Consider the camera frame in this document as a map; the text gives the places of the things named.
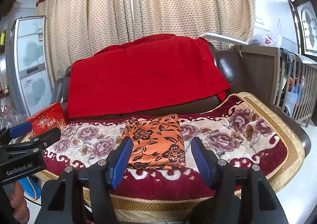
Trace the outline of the person's left hand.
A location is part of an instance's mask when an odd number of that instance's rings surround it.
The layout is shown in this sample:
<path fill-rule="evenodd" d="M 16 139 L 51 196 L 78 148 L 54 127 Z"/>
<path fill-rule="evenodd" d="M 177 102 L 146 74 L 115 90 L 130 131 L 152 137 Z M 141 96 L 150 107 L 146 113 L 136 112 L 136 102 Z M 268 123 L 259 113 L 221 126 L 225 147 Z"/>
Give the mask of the person's left hand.
<path fill-rule="evenodd" d="M 13 216 L 16 221 L 20 224 L 28 223 L 30 211 L 24 198 L 23 187 L 18 181 L 14 183 L 14 193 L 10 197 L 10 205 L 14 209 Z"/>

